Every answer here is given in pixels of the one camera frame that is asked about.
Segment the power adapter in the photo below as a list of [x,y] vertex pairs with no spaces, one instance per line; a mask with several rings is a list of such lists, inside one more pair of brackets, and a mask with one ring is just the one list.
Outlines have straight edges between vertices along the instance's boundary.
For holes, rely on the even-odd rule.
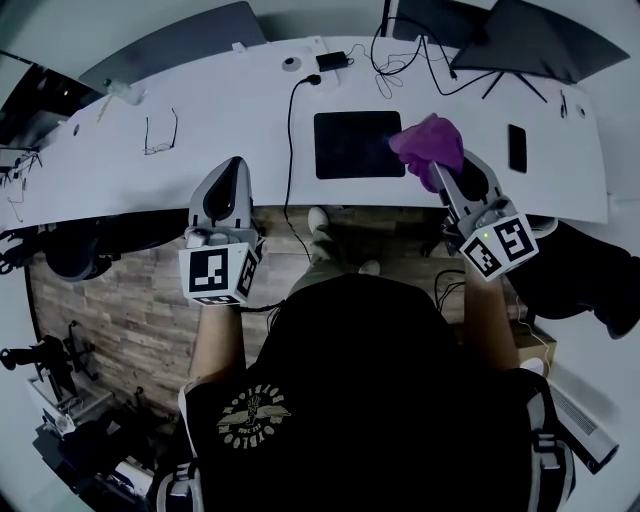
[[317,55],[318,69],[321,73],[331,71],[333,69],[346,68],[349,65],[349,59],[344,52],[325,53]]

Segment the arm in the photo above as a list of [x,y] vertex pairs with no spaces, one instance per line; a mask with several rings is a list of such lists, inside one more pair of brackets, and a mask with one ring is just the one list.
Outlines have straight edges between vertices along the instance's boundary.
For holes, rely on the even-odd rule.
[[487,283],[475,268],[466,262],[465,265],[465,346],[483,368],[498,371],[518,368],[518,351],[500,279]]
[[240,313],[229,306],[203,307],[189,380],[225,380],[245,364]]

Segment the cable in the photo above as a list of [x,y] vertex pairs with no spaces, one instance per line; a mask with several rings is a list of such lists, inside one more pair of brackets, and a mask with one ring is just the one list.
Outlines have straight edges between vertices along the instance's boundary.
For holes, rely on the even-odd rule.
[[447,269],[447,270],[442,270],[442,271],[438,272],[438,274],[436,275],[436,279],[433,282],[433,295],[434,295],[434,297],[436,299],[436,306],[438,306],[438,304],[440,303],[440,301],[438,300],[438,280],[440,279],[440,276],[443,276],[445,274],[462,274],[462,275],[464,275],[464,270]]
[[271,313],[269,313],[269,316],[267,317],[267,334],[271,334],[271,328],[273,327],[273,324],[275,323],[279,314],[280,308],[276,308]]
[[259,308],[242,308],[242,307],[238,307],[238,311],[240,311],[240,313],[264,313],[265,311],[270,311],[272,309],[279,308],[283,304],[284,304],[284,301],[281,300],[277,304],[269,304],[268,306],[261,306]]
[[[422,44],[426,50],[427,43],[424,42],[424,36],[420,36],[420,44]],[[460,92],[462,89],[469,87],[471,84],[475,84],[478,80],[482,80],[483,78],[496,73],[495,71],[489,71],[488,73],[485,73],[484,75],[480,75],[474,78],[473,80],[467,82],[462,87],[458,87],[457,89],[454,89],[453,91],[450,91],[450,92],[442,92],[442,89],[440,89],[440,84],[438,84],[438,81],[436,80],[436,75],[433,73],[433,68],[431,67],[431,62],[429,61],[429,59],[427,59],[427,64],[429,65],[429,71],[431,72],[431,78],[433,78],[433,83],[436,84],[436,89],[438,89],[438,92],[442,96],[451,96],[457,92]]]
[[453,292],[456,288],[459,288],[460,286],[464,286],[465,284],[466,283],[464,281],[460,281],[459,283],[451,283],[449,286],[447,286],[447,289],[445,290],[444,294],[442,295],[442,298],[440,299],[440,305],[438,306],[438,313],[442,313],[442,310],[444,309],[444,301],[449,295],[451,295],[451,292]]
[[[453,78],[454,80],[457,80],[457,79],[458,79],[458,76],[456,75],[455,71],[451,68],[451,63],[449,62],[449,57],[448,57],[448,55],[445,53],[444,48],[442,47],[442,44],[440,43],[440,40],[438,39],[438,37],[433,33],[433,31],[432,31],[429,27],[427,27],[426,25],[424,25],[424,24],[422,24],[422,23],[420,23],[420,22],[418,22],[418,21],[416,21],[416,20],[414,20],[414,19],[408,18],[408,17],[406,17],[406,16],[394,16],[394,17],[390,17],[389,19],[390,19],[390,20],[391,20],[391,19],[395,19],[395,20],[399,20],[399,21],[404,21],[404,22],[406,22],[406,23],[410,23],[410,24],[412,24],[412,25],[415,25],[415,26],[417,26],[417,27],[422,28],[425,32],[427,32],[428,36],[429,36],[430,38],[433,38],[433,40],[434,40],[434,41],[438,44],[438,46],[440,47],[440,50],[441,50],[441,52],[442,52],[442,56],[443,56],[442,58],[446,61],[446,63],[447,63],[447,67],[449,68],[449,76],[451,76],[451,78]],[[485,77],[487,77],[487,76],[489,76],[489,75],[493,75],[493,74],[495,74],[495,73],[496,73],[495,71],[490,71],[490,72],[488,72],[488,73],[485,73],[484,75],[481,75],[481,76],[479,76],[479,77],[474,78],[474,79],[473,79],[473,80],[471,80],[470,82],[467,82],[467,83],[466,83],[466,84],[464,84],[463,86],[458,87],[457,89],[454,89],[453,91],[450,91],[450,92],[443,92],[443,91],[442,91],[442,89],[440,89],[440,84],[438,84],[438,80],[436,79],[436,76],[435,76],[435,74],[434,74],[434,72],[433,72],[433,68],[431,67],[431,60],[428,58],[429,52],[428,52],[428,50],[427,50],[427,44],[426,44],[426,42],[425,42],[425,40],[424,40],[424,35],[420,35],[420,42],[418,43],[418,48],[416,49],[415,53],[410,54],[410,55],[412,55],[412,57],[411,57],[411,59],[409,60],[409,62],[404,63],[404,61],[400,61],[400,62],[403,62],[403,65],[402,65],[400,68],[394,69],[393,71],[386,71],[386,68],[384,67],[384,65],[383,65],[382,67],[381,67],[381,66],[378,66],[378,65],[376,64],[376,62],[375,62],[374,58],[373,58],[373,49],[374,49],[374,46],[375,46],[375,43],[376,43],[376,39],[377,39],[377,38],[379,37],[379,35],[380,35],[380,31],[381,31],[381,29],[382,29],[382,25],[380,25],[380,26],[378,27],[378,29],[376,30],[376,32],[375,32],[375,34],[374,34],[374,36],[373,36],[373,39],[371,40],[371,48],[370,48],[370,50],[369,50],[369,54],[370,54],[370,55],[369,55],[368,57],[369,57],[369,60],[371,61],[371,66],[372,66],[372,67],[373,67],[373,69],[376,71],[376,73],[378,73],[378,75],[376,75],[376,76],[380,76],[380,77],[382,78],[382,80],[384,81],[385,85],[386,85],[389,89],[391,89],[391,87],[389,86],[389,83],[388,83],[388,82],[391,82],[392,84],[393,84],[393,82],[392,82],[391,80],[389,80],[389,78],[388,78],[388,77],[393,76],[393,75],[397,75],[398,73],[400,73],[400,72],[404,71],[404,70],[405,70],[405,69],[407,69],[411,64],[413,64],[413,62],[416,60],[416,58],[418,57],[418,55],[422,56],[422,54],[420,53],[420,48],[421,48],[421,47],[424,47],[424,51],[425,51],[425,55],[426,55],[425,59],[427,60],[427,64],[429,65],[429,71],[430,71],[430,73],[431,73],[431,78],[433,78],[433,82],[434,82],[434,83],[435,83],[435,85],[436,85],[436,89],[438,90],[438,92],[439,92],[442,96],[451,96],[451,95],[453,95],[453,94],[455,94],[455,93],[457,93],[457,92],[461,91],[462,89],[464,89],[464,88],[466,88],[466,87],[470,86],[471,84],[473,84],[473,83],[477,82],[478,80],[481,80],[481,79],[483,79],[483,78],[485,78]]]
[[298,233],[296,233],[296,230],[293,229],[293,225],[289,221],[289,215],[287,215],[287,207],[289,206],[289,194],[291,193],[291,174],[293,171],[293,141],[291,140],[291,111],[293,109],[293,98],[296,94],[296,90],[298,89],[298,87],[307,82],[312,85],[318,85],[320,81],[321,81],[321,78],[319,75],[309,75],[307,78],[300,80],[293,87],[293,90],[291,91],[291,98],[289,98],[289,114],[287,115],[287,136],[289,138],[289,177],[287,179],[287,196],[284,200],[283,213],[284,213],[284,218],[287,221],[287,224],[289,224],[289,227],[291,228],[293,236],[295,236],[298,239],[298,242],[302,244],[302,247],[304,247],[304,252],[307,254],[307,259],[309,260],[309,262],[311,262],[311,256],[309,255],[307,246],[302,241],[302,239],[298,236]]
[[[350,66],[355,62],[355,59],[353,57],[349,58],[349,55],[351,55],[355,51],[356,47],[358,46],[362,48],[363,55],[367,59],[371,60],[371,56],[367,54],[367,50],[364,47],[364,45],[361,43],[356,43],[351,47],[351,51],[349,51],[349,53],[346,54],[346,57],[348,58],[348,63]],[[387,63],[380,66],[379,69],[386,72],[389,69],[389,67],[391,67],[391,65],[395,62],[402,64],[403,69],[406,69],[407,63],[405,61],[400,59],[392,59],[392,57],[405,57],[405,56],[413,56],[413,55],[414,53],[391,53],[387,56]],[[444,57],[440,57],[439,59],[429,59],[427,57],[428,53],[426,51],[425,51],[425,55],[420,53],[420,47],[418,48],[418,55],[424,59],[430,60],[431,62],[438,62],[448,57],[447,55],[445,55]],[[393,97],[393,91],[391,89],[391,85],[395,85],[396,87],[402,87],[404,85],[404,82],[399,77],[383,75],[380,73],[376,73],[375,82],[376,82],[376,86],[378,87],[378,91],[380,91],[380,94],[382,95],[382,97],[387,100],[390,100]],[[382,84],[384,84],[384,86],[386,87],[386,90],[388,91],[388,95],[384,93]]]
[[533,334],[533,327],[531,327],[528,323],[522,322],[520,320],[520,295],[516,295],[516,306],[518,306],[518,323],[520,325],[526,325],[529,328],[529,334],[531,334],[531,336],[533,336],[546,347],[546,350],[544,351],[544,362],[547,363],[547,371],[551,371],[551,363],[549,362],[549,350],[551,349],[551,347],[549,347],[549,345],[541,338]]

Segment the purple cloth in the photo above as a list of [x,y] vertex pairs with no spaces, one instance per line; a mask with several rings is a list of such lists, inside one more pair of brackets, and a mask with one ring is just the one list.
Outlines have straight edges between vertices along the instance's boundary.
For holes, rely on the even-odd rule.
[[436,114],[391,137],[389,146],[400,157],[400,161],[408,165],[409,172],[420,178],[420,183],[429,192],[437,192],[431,182],[431,162],[446,165],[457,173],[462,172],[462,136],[451,121]]

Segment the black mouse pad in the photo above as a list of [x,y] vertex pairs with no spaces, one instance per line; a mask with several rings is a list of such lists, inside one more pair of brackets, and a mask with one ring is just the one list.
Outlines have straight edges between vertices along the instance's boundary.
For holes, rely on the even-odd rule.
[[402,131],[397,112],[323,112],[314,117],[316,176],[401,178],[404,164],[389,148]]

